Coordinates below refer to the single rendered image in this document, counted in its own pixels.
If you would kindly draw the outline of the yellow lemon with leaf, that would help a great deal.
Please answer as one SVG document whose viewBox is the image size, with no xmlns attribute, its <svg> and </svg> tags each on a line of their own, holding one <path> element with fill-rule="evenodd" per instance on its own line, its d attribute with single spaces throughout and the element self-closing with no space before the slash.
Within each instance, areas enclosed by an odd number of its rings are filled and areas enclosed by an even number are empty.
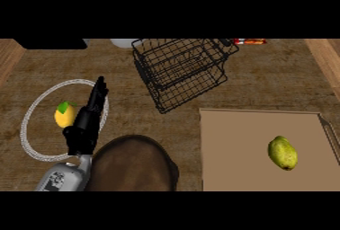
<svg viewBox="0 0 340 230">
<path fill-rule="evenodd" d="M 76 119 L 75 104 L 64 101 L 55 111 L 55 121 L 61 128 L 67 128 L 73 125 Z"/>
</svg>

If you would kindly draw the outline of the white round container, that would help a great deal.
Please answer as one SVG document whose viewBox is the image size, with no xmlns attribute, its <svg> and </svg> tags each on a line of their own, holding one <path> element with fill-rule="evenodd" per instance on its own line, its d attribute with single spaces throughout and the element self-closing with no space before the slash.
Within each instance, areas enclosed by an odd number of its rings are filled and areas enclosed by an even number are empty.
<svg viewBox="0 0 340 230">
<path fill-rule="evenodd" d="M 144 42 L 143 39 L 112 39 L 112 43 L 119 48 L 134 48 L 135 46 L 141 45 Z"/>
</svg>

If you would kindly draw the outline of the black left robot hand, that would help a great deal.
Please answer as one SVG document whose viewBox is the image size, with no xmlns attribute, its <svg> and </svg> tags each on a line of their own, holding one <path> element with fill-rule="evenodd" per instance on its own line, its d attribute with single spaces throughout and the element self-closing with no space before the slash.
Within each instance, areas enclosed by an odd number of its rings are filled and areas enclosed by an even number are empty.
<svg viewBox="0 0 340 230">
<path fill-rule="evenodd" d="M 92 89 L 88 105 L 81 109 L 73 125 L 63 130 L 69 145 L 69 155 L 94 154 L 109 91 L 107 83 L 101 76 Z"/>
</svg>

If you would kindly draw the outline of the pale wooden panel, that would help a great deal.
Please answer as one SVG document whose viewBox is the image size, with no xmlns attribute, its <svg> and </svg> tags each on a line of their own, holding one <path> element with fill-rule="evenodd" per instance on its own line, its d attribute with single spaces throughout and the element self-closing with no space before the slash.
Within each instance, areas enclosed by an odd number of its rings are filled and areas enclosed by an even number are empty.
<svg viewBox="0 0 340 230">
<path fill-rule="evenodd" d="M 340 39 L 307 39 L 307 44 L 340 100 Z"/>
</svg>

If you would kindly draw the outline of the brown tray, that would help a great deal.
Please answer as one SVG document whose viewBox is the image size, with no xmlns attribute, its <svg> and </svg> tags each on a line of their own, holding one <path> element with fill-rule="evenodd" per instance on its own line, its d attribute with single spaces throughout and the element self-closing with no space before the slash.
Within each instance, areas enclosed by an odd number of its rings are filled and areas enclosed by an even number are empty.
<svg viewBox="0 0 340 230">
<path fill-rule="evenodd" d="M 202 109 L 203 189 L 340 190 L 340 141 L 319 112 Z M 268 143 L 283 136 L 298 165 L 283 170 Z"/>
</svg>

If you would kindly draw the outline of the brown wooden panel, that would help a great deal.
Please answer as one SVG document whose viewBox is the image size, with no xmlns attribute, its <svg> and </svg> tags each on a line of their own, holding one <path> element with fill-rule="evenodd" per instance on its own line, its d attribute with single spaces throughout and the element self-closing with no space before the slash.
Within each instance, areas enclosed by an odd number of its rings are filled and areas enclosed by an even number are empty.
<svg viewBox="0 0 340 230">
<path fill-rule="evenodd" d="M 0 39 L 0 87 L 5 85 L 26 48 L 14 39 Z"/>
</svg>

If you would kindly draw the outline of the black appliance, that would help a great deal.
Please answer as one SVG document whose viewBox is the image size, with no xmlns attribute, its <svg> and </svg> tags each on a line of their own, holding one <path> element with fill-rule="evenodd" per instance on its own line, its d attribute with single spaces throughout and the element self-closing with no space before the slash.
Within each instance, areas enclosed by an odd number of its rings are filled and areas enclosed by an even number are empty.
<svg viewBox="0 0 340 230">
<path fill-rule="evenodd" d="M 26 49 L 86 49 L 83 39 L 17 39 Z"/>
</svg>

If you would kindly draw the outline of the green pear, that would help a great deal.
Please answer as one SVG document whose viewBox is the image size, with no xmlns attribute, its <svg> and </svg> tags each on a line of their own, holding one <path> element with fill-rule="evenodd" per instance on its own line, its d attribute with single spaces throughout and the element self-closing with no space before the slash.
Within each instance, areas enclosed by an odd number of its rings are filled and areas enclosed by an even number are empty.
<svg viewBox="0 0 340 230">
<path fill-rule="evenodd" d="M 298 152 L 289 139 L 277 136 L 268 144 L 268 156 L 273 162 L 286 171 L 292 171 L 298 165 Z"/>
</svg>

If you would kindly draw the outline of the brown round bowl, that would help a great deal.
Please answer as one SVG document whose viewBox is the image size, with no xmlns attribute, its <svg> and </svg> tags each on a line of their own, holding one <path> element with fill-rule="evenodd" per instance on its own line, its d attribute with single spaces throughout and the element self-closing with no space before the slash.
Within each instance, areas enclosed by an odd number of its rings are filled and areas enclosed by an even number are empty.
<svg viewBox="0 0 340 230">
<path fill-rule="evenodd" d="M 117 137 L 98 151 L 86 191 L 177 191 L 180 169 L 159 142 Z"/>
</svg>

